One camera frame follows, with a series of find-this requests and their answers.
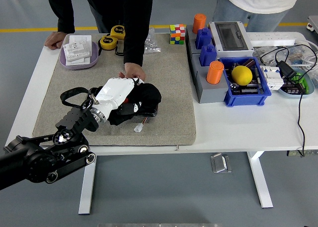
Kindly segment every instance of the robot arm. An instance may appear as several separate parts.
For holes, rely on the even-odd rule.
[[[96,96],[82,106],[63,102],[72,109],[56,124],[57,132],[36,138],[17,136],[4,147],[6,154],[0,156],[0,190],[19,181],[53,183],[78,169],[91,164],[95,154],[90,152],[84,129],[95,132],[98,123],[104,123],[112,110],[121,105],[138,80],[111,78]],[[69,91],[62,97],[71,97]],[[52,141],[48,148],[41,143]]]

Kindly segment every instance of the charger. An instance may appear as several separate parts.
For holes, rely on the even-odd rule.
[[[282,78],[291,79],[297,74],[297,72],[284,61],[278,62],[276,67],[279,68]]]

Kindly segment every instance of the black cloth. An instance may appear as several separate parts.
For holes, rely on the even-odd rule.
[[[127,96],[129,103],[141,102],[141,107],[136,113],[121,115],[119,107],[112,110],[109,114],[108,121],[111,125],[119,125],[122,122],[133,118],[134,116],[153,117],[157,115],[157,106],[161,102],[161,94],[159,90],[150,83],[142,83],[135,85],[133,90]]]
[[[87,0],[101,16],[108,29],[123,21],[125,26],[124,63],[143,64],[145,40],[149,31],[153,0]],[[74,33],[71,0],[49,0],[58,17],[58,31]]]

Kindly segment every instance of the rubik's cube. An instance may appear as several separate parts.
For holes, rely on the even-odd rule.
[[[170,25],[170,44],[184,44],[185,28],[183,24]]]

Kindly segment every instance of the purple tray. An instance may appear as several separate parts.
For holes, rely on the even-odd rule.
[[[91,43],[90,63],[86,65],[66,66],[66,57],[64,53],[64,48],[61,47],[60,62],[62,66],[65,67],[66,69],[69,69],[69,70],[88,69],[94,66],[97,60],[98,60],[98,45],[95,42]]]

